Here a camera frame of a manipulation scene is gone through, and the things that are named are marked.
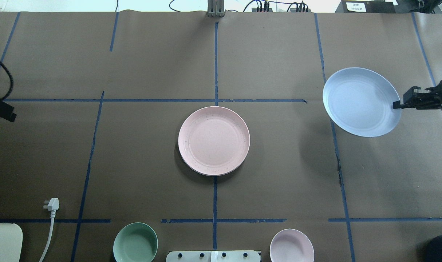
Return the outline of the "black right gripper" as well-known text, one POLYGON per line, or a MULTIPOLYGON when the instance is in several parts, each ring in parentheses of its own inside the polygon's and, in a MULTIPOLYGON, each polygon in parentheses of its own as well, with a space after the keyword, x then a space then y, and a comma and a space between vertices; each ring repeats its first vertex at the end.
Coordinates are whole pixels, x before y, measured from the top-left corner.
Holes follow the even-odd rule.
POLYGON ((403 96, 403 103, 400 100, 392 103, 393 109, 415 108, 417 110, 442 109, 442 80, 438 85, 425 89, 417 86, 411 87, 403 96))

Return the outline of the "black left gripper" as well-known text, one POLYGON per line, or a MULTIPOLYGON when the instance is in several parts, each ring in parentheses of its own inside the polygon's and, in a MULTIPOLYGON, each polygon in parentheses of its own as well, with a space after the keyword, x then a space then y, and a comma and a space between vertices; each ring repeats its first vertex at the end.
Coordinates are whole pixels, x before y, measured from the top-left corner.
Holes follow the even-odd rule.
POLYGON ((6 119, 10 122, 14 122, 17 115, 16 113, 14 113, 13 110, 13 106, 10 106, 8 103, 0 100, 0 118, 6 119))

